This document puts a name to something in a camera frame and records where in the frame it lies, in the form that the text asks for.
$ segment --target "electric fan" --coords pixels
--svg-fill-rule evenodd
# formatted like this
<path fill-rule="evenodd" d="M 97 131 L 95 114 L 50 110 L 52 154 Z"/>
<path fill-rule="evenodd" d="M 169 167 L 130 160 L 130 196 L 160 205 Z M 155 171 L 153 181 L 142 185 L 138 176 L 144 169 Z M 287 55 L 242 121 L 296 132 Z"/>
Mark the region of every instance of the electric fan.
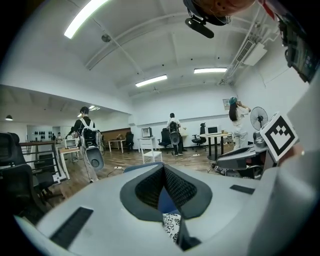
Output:
<path fill-rule="evenodd" d="M 251 124 L 254 129 L 260 131 L 267 122 L 268 115 L 262 107 L 257 106 L 251 111 Z"/>

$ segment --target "white desk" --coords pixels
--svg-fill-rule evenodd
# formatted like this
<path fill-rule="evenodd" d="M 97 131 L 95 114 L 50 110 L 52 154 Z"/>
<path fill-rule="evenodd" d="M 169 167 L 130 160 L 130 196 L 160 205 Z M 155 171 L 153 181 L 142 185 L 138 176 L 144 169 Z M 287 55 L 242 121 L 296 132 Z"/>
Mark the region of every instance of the white desk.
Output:
<path fill-rule="evenodd" d="M 213 160 L 213 161 L 217 161 L 218 159 L 218 137 L 221 137 L 221 155 L 224 154 L 224 137 L 228 137 L 232 135 L 232 132 L 228 132 L 228 133 L 221 133 L 221 134 L 201 134 L 200 137 L 201 138 L 208 138 L 209 140 L 209 155 L 208 155 L 208 159 L 209 160 Z M 211 154 L 211 138 L 214 138 L 214 157 Z"/>
<path fill-rule="evenodd" d="M 140 141 L 148 141 L 151 140 L 152 141 L 152 145 L 154 146 L 153 148 L 155 150 L 158 150 L 158 146 L 157 146 L 157 140 L 155 136 L 152 137 L 148 137 L 148 138 L 138 138 L 139 144 L 138 144 L 138 151 L 140 153 Z"/>
<path fill-rule="evenodd" d="M 118 149 L 119 149 L 119 143 L 121 144 L 121 152 L 122 154 L 124 153 L 124 145 L 122 144 L 122 142 L 125 142 L 126 139 L 112 139 L 112 140 L 109 140 L 109 150 L 111 152 L 111 142 L 116 142 L 117 146 L 118 146 Z"/>
<path fill-rule="evenodd" d="M 63 170 L 65 172 L 65 175 L 66 175 L 66 178 L 68 180 L 70 180 L 70 176 L 69 176 L 69 172 L 68 172 L 68 169 L 67 169 L 67 166 L 66 166 L 66 161 L 65 161 L 65 154 L 69 154 L 69 153 L 75 153 L 75 152 L 79 152 L 80 149 L 77 147 L 77 148 L 71 148 L 71 149 L 67 149 L 67 148 L 61 148 L 60 149 L 60 159 L 61 159 L 61 162 L 62 162 L 62 166 L 63 166 Z"/>

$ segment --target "office chair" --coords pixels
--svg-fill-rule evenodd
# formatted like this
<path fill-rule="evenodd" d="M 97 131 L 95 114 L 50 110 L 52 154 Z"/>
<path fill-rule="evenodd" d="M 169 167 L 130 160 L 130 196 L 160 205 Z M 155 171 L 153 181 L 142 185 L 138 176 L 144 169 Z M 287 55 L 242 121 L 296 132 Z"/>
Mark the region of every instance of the office chair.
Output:
<path fill-rule="evenodd" d="M 0 170 L 1 195 L 13 215 L 26 217 L 35 225 L 48 210 L 34 189 L 31 167 L 26 163 L 12 167 L 17 155 L 12 136 L 0 132 L 0 166 L 11 166 Z"/>
<path fill-rule="evenodd" d="M 206 123 L 205 122 L 200 125 L 200 135 L 206 133 L 206 128 L 205 127 L 206 127 Z M 197 145 L 197 149 L 204 149 L 205 151 L 207 151 L 207 149 L 204 146 L 201 146 L 202 144 L 207 142 L 207 139 L 206 138 L 202 138 L 199 135 L 192 135 L 192 136 L 194 136 L 194 139 L 192 140 L 192 142 Z"/>
<path fill-rule="evenodd" d="M 128 131 L 125 135 L 125 147 L 128 148 L 128 151 L 134 150 L 134 134 L 131 131 Z"/>
<path fill-rule="evenodd" d="M 16 157 L 13 159 L 14 165 L 17 166 L 17 165 L 26 164 L 26 160 L 24 158 L 21 146 L 19 144 L 20 143 L 19 136 L 15 133 L 11 133 L 11 132 L 9 132 L 9 134 L 11 135 L 13 142 L 14 142 L 14 145 L 16 147 L 16 149 L 15 149 Z M 37 178 L 37 181 L 39 183 L 39 185 L 36 187 L 36 192 L 39 194 L 39 196 L 42 200 L 45 200 L 49 205 L 51 205 L 50 202 L 48 201 L 49 199 L 56 198 L 56 197 L 62 197 L 62 199 L 65 199 L 65 197 L 62 193 L 53 194 L 49 190 L 49 187 L 51 187 L 53 184 L 55 184 L 53 174 L 50 171 L 48 171 L 48 170 L 43 171 L 39 174 L 36 174 L 35 177 Z"/>
<path fill-rule="evenodd" d="M 162 137 L 161 142 L 160 142 L 160 139 L 158 139 L 159 146 L 163 146 L 166 149 L 171 144 L 170 132 L 167 128 L 162 129 L 161 137 Z"/>

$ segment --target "white t-shirt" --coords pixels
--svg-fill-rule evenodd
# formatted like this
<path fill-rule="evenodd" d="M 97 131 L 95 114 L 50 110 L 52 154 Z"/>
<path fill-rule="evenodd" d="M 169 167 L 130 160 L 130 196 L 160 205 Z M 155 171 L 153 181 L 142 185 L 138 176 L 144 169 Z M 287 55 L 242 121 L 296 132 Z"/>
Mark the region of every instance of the white t-shirt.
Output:
<path fill-rule="evenodd" d="M 166 124 L 166 128 L 169 129 L 169 126 L 172 122 L 175 122 L 176 124 L 178 124 L 179 127 L 181 127 L 181 124 L 180 124 L 180 121 L 179 119 L 173 117 L 173 118 L 170 118 L 168 123 Z"/>
<path fill-rule="evenodd" d="M 244 108 L 242 106 L 239 106 L 236 108 L 236 117 L 237 117 L 237 120 L 236 121 L 233 121 L 233 125 L 235 127 L 235 131 L 237 133 L 244 133 L 245 130 L 244 130 L 244 118 L 245 118 L 245 115 L 248 115 L 249 114 L 249 109 L 248 108 Z"/>

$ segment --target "railing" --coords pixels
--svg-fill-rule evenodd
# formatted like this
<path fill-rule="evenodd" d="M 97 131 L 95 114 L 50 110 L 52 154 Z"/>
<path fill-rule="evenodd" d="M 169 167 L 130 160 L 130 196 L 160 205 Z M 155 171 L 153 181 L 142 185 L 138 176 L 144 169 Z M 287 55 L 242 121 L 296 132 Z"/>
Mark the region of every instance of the railing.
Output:
<path fill-rule="evenodd" d="M 48 145 L 50 146 L 50 150 L 39 151 L 39 147 Z M 61 176 L 60 168 L 58 165 L 58 158 L 56 153 L 56 147 L 54 141 L 44 141 L 44 142 L 25 142 L 20 143 L 22 154 L 25 158 L 25 162 L 31 166 L 32 173 L 37 174 L 41 173 L 45 170 L 54 168 L 55 172 Z M 41 155 L 50 155 L 52 157 L 47 157 L 44 159 L 40 159 Z M 42 166 L 41 168 L 37 168 L 36 165 L 46 164 L 48 160 L 52 160 L 53 164 Z"/>

